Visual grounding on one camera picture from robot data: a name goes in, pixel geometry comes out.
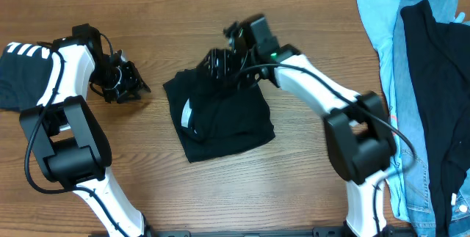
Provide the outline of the black shorts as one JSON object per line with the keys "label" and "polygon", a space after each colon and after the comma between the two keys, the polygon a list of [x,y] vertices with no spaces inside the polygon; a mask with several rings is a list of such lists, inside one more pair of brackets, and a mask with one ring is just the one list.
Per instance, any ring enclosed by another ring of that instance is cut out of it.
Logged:
{"label": "black shorts", "polygon": [[196,69],[163,84],[170,116],[188,162],[244,153],[275,138],[258,85],[224,87]]}

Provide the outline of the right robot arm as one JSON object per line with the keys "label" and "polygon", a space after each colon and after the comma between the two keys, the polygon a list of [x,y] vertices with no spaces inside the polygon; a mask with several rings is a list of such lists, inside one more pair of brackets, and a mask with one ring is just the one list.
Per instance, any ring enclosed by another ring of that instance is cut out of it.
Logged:
{"label": "right robot arm", "polygon": [[229,47],[210,50],[197,69],[223,87],[267,79],[306,103],[322,118],[328,158],[346,183],[345,233],[386,236],[382,190],[396,148],[380,98],[341,86],[302,51],[280,45],[264,17],[235,22],[223,34]]}

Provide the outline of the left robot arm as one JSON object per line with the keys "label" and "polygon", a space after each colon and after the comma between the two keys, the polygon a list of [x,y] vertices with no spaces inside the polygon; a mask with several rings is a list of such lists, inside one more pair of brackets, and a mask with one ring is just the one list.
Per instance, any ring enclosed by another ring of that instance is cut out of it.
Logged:
{"label": "left robot arm", "polygon": [[82,198],[108,236],[152,236],[112,172],[108,139],[85,101],[83,87],[95,70],[97,50],[70,37],[21,50],[28,57],[39,51],[52,63],[43,96],[20,115],[28,139],[26,180],[42,194],[72,192]]}

